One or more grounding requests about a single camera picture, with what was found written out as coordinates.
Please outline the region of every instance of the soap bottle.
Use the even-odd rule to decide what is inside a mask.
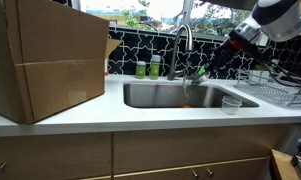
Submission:
[[[138,61],[136,67],[136,78],[144,79],[146,76],[146,63],[144,61]]]
[[[160,59],[159,55],[152,55],[151,65],[150,65],[150,79],[157,80],[159,76],[159,68],[160,68]]]

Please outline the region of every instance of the chrome faucet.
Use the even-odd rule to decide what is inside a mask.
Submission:
[[[188,52],[193,51],[193,38],[192,38],[191,29],[188,25],[181,25],[178,29],[177,35],[174,40],[172,59],[171,59],[170,70],[168,74],[169,81],[172,81],[175,77],[180,76],[184,72],[184,70],[180,70],[180,71],[175,70],[177,46],[178,46],[179,38],[183,31],[187,31],[186,51]]]

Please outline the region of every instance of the wall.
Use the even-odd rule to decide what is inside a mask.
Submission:
[[[122,29],[110,27],[109,38],[121,39],[123,42],[109,57],[109,72],[111,74],[135,74],[137,61],[145,61],[147,64],[147,75],[150,70],[150,59],[152,54],[162,57],[160,75],[167,76],[172,57],[172,49],[175,35],[141,31],[133,29]],[[185,38],[180,40],[176,70],[182,70],[187,60],[191,66],[187,73],[195,73],[202,65],[211,59],[213,49],[218,47],[222,41],[194,38],[194,52],[184,53]],[[269,42],[267,47],[260,48],[267,56],[280,59],[280,64],[284,69],[301,75],[301,36],[284,43]],[[250,69],[255,63],[252,58],[244,53],[236,55],[225,70],[212,73],[211,78],[236,79],[237,69]]]

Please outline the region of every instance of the wire dish rack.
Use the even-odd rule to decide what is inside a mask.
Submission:
[[[249,71],[239,70],[238,83],[235,87],[242,92],[270,103],[285,107],[301,107],[301,88],[281,85],[273,78],[253,75]]]

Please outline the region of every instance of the kitchen sink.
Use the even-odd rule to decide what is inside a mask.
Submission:
[[[124,103],[134,108],[220,108],[223,96],[242,100],[241,108],[259,107],[238,94],[216,85],[182,85],[128,83],[124,84]]]

